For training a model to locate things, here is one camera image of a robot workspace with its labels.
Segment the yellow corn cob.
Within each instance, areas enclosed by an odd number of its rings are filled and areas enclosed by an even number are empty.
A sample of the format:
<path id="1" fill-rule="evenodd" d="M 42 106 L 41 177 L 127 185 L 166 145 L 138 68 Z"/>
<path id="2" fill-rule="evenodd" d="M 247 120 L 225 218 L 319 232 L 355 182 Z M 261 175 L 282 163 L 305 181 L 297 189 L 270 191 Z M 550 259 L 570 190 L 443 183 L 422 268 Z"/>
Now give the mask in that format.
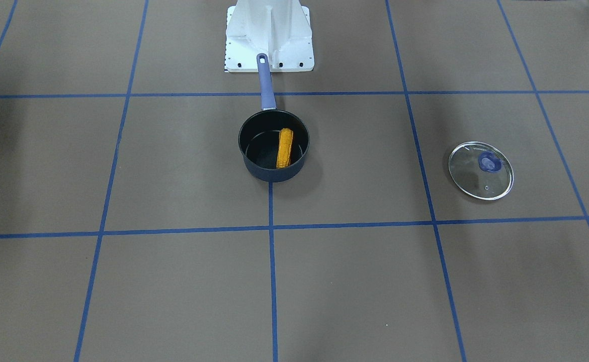
<path id="1" fill-rule="evenodd" d="M 289 128 L 281 129 L 278 141 L 276 169 L 289 167 L 292 158 L 294 131 Z"/>

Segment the glass lid with blue knob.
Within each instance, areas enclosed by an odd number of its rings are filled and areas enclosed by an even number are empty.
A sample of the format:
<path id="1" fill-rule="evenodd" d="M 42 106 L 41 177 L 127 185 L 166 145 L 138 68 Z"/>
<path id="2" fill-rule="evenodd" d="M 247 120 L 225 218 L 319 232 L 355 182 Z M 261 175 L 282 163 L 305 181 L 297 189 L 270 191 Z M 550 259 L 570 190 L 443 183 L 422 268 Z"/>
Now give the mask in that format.
<path id="1" fill-rule="evenodd" d="M 458 145 L 449 154 L 447 165 L 453 183 L 474 199 L 502 199 L 515 183 L 509 159 L 485 142 L 467 141 Z"/>

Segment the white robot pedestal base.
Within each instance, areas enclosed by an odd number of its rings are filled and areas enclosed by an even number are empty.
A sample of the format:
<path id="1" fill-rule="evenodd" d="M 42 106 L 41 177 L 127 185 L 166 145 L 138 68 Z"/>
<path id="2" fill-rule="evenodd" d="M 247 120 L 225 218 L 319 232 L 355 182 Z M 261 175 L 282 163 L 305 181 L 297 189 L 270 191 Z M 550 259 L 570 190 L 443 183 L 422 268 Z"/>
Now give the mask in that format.
<path id="1" fill-rule="evenodd" d="M 226 72 L 257 72 L 258 54 L 271 72 L 315 69 L 311 13 L 299 1 L 238 1 L 227 8 L 226 26 Z"/>

